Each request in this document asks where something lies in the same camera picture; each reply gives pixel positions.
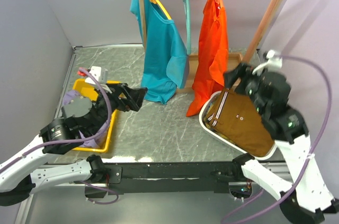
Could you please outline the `orange t shirt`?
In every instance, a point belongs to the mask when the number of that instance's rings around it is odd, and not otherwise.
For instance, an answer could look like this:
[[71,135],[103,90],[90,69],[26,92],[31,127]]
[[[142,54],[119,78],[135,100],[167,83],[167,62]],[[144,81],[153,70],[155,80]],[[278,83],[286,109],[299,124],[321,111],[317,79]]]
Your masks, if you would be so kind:
[[210,96],[224,87],[228,67],[227,15],[223,0],[207,0],[199,35],[198,67],[192,89],[194,100],[186,116],[197,115]]

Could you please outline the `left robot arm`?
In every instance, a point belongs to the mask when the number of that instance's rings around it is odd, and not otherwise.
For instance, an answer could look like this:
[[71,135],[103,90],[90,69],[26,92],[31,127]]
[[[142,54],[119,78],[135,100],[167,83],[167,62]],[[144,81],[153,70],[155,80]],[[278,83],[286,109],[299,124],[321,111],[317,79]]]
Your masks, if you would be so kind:
[[109,84],[108,90],[97,90],[91,100],[77,90],[63,98],[61,117],[40,130],[34,139],[15,156],[1,164],[1,206],[26,200],[43,189],[67,182],[108,180],[108,169],[98,155],[64,167],[42,169],[76,147],[98,144],[106,138],[114,111],[139,111],[148,89],[130,88],[124,83]]

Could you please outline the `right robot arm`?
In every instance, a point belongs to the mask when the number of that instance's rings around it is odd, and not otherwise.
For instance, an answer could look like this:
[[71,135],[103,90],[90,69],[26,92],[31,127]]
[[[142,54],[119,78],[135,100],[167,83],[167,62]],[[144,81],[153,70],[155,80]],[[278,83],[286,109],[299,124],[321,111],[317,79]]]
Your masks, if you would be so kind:
[[309,130],[301,113],[288,104],[291,86],[281,73],[265,65],[256,68],[240,63],[224,73],[227,88],[248,96],[262,125],[281,152],[292,181],[265,168],[250,154],[233,160],[232,175],[246,178],[270,193],[290,223],[322,223],[325,214],[338,213],[338,199],[326,187],[312,153]]

